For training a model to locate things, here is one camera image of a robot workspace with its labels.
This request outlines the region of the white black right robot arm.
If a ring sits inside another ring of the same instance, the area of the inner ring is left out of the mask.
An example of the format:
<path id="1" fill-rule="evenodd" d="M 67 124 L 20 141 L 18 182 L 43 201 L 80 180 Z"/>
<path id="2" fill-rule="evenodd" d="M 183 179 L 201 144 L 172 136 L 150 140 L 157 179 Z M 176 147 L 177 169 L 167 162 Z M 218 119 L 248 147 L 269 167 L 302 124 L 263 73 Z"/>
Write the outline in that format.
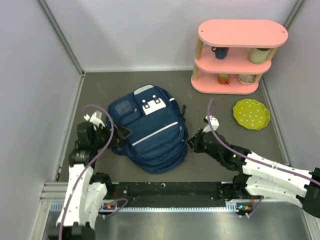
<path id="1" fill-rule="evenodd" d="M 291 168 L 244 147 L 229 144 L 217 132 L 205 132 L 202 129 L 187 144 L 194 153 L 205 153 L 224 168 L 239 173 L 232 180 L 233 192 L 237 197 L 250 195 L 286 201 L 319 218 L 318 167 L 313 171 Z"/>

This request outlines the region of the navy blue student backpack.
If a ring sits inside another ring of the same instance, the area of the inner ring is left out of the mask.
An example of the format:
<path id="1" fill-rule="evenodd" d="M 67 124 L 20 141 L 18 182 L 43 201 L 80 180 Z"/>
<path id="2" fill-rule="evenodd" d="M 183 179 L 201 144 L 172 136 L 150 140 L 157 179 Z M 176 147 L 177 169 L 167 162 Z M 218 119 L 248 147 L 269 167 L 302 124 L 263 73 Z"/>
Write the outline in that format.
<path id="1" fill-rule="evenodd" d="M 152 84 L 115 100 L 108 106 L 109 115 L 132 133 L 114 145 L 112 152 L 127 156 L 151 174 L 174 169 L 188 153 L 185 110 L 167 90 Z"/>

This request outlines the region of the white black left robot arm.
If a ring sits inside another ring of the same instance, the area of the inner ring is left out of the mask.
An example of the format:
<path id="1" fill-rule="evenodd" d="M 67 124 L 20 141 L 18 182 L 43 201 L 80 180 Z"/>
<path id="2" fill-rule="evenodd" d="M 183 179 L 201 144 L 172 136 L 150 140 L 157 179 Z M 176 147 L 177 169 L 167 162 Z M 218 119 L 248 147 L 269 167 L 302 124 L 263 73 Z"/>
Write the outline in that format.
<path id="1" fill-rule="evenodd" d="M 50 240 L 94 240 L 95 224 L 102 201 L 114 191 L 111 178 L 94 173 L 100 154 L 127 139 L 132 131 L 112 123 L 82 122 L 76 128 L 77 140 L 69 155 L 68 185 L 56 226 L 48 229 Z"/>

